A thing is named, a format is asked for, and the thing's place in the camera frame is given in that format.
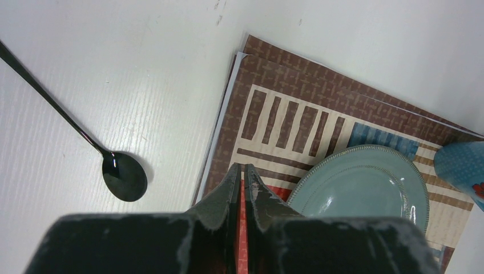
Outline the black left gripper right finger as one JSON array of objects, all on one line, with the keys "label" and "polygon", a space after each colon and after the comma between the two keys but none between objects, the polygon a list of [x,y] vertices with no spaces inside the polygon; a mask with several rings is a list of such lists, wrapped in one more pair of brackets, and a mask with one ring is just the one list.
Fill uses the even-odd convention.
[{"label": "black left gripper right finger", "polygon": [[418,228],[398,217],[304,217],[244,167],[249,273],[439,273]]}]

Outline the blue ceramic mug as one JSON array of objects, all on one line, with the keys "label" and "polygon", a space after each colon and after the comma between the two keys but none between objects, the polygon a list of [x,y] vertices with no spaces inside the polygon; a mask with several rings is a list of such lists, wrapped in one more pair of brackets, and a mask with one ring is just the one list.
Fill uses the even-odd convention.
[{"label": "blue ceramic mug", "polygon": [[483,141],[452,143],[434,156],[439,178],[471,197],[483,209]]}]

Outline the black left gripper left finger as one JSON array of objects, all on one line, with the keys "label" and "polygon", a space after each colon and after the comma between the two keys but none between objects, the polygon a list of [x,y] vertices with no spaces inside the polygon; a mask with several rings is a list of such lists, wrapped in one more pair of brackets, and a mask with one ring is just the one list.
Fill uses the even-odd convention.
[{"label": "black left gripper left finger", "polygon": [[182,213],[75,214],[44,235],[27,273],[235,273],[241,166]]}]

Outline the striped patchwork placemat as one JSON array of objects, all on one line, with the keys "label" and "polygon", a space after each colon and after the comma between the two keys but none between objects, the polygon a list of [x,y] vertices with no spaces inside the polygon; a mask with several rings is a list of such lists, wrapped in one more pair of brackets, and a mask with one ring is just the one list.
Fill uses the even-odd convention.
[{"label": "striped patchwork placemat", "polygon": [[438,178],[434,155],[483,136],[250,35],[237,53],[195,191],[212,191],[234,163],[256,166],[284,200],[327,156],[360,144],[406,155],[429,197],[426,237],[445,272],[474,203]]}]

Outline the teal ceramic plate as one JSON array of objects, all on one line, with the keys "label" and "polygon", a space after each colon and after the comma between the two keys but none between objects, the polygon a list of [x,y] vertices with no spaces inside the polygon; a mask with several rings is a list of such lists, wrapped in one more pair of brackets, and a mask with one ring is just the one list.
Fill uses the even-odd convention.
[{"label": "teal ceramic plate", "polygon": [[296,184],[287,204],[309,217],[401,217],[426,232],[430,204],[416,165],[395,149],[365,144],[334,153]]}]

